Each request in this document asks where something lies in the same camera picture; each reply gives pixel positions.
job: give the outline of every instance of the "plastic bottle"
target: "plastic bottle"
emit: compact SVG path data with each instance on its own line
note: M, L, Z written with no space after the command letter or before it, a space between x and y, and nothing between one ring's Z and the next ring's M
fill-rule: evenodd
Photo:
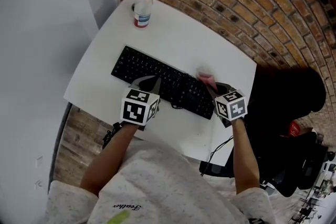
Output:
M153 0L140 0L134 6L134 25L145 28L151 17Z

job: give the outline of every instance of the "white desk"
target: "white desk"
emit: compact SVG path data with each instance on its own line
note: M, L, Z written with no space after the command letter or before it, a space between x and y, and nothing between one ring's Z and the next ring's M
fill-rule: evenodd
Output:
M109 124L120 121L122 92L128 84L113 77L111 71L124 45L192 76L205 68L217 81L242 90L249 100L256 64L244 53L201 23L156 0L149 26L138 30L133 26L134 2L123 0L98 32L71 78L66 100ZM224 128L215 115L207 120L173 109L164 100L159 107L145 131L137 131L137 137L208 161L210 152L232 135L232 128ZM212 163L224 166L232 148L230 141L214 155Z

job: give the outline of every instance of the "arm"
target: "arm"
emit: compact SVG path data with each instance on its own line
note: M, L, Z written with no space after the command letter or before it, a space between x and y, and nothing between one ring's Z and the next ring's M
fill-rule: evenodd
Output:
M98 196L99 191L118 172L126 149L138 125L125 124L104 150L92 161L83 175L80 187Z
M233 168L238 194L249 188L259 188L259 168L242 119L232 121L232 128L235 147Z

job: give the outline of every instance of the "wooden floor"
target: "wooden floor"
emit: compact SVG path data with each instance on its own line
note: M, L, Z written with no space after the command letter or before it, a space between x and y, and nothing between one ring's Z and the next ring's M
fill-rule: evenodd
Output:
M66 124L60 139L55 160L55 168L51 180L58 180L73 186L79 186L80 180L90 162L102 150L103 138L107 130L113 127L106 124L85 111L72 106L66 119ZM196 171L200 162L189 158ZM235 195L234 179L218 178L204 175L218 192L229 198ZM289 223L290 218L299 211L306 193L297 191L289 198L283 197L277 191L270 196L270 200L277 218L277 223Z

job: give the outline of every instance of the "bottle label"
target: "bottle label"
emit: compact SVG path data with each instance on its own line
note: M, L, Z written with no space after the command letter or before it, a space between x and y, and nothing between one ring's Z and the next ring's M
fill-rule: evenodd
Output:
M150 19L151 15L147 14L147 15L139 15L137 13L134 13L134 24L137 27L146 27L149 23L149 19Z

